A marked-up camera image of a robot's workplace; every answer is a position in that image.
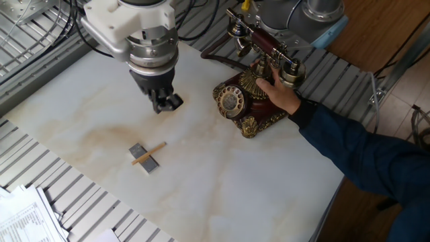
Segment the person's bare hand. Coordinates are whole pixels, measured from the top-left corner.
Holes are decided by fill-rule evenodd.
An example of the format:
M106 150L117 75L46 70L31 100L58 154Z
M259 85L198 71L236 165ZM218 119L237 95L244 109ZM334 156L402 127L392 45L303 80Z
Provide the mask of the person's bare hand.
M275 81L273 85L262 78L258 78L256 84L267 94L273 104L286 111L289 115L293 115L300 107L301 100L292 88L281 83L279 70L273 67L271 70Z

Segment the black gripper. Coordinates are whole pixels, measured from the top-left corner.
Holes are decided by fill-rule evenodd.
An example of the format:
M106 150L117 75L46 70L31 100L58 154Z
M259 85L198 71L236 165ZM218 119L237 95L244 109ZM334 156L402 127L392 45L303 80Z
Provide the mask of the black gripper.
M153 103L153 110L159 114L161 112L175 111L183 104L182 98L174 92L172 85L175 69L155 76L141 75L130 71L130 75L137 83L143 94L148 95Z

